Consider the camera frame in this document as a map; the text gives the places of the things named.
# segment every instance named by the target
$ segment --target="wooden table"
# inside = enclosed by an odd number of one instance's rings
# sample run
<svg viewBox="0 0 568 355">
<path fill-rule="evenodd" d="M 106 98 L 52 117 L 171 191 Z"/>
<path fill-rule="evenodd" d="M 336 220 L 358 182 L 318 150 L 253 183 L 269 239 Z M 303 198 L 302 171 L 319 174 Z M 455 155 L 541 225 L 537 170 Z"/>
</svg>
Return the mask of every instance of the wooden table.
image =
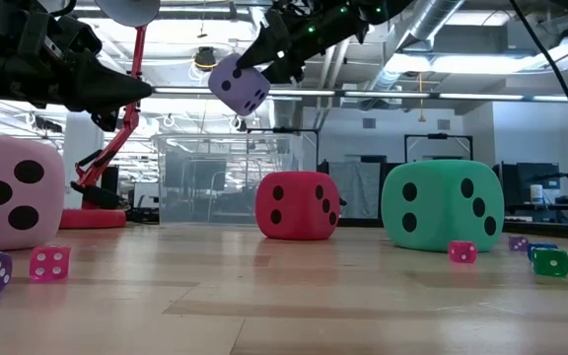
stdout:
<svg viewBox="0 0 568 355">
<path fill-rule="evenodd" d="M 0 354 L 568 354 L 568 279 L 534 277 L 506 242 L 458 265 L 379 229 L 320 243 L 190 225 L 63 232 L 67 282 L 31 284 L 30 252 L 13 253 Z"/>
</svg>

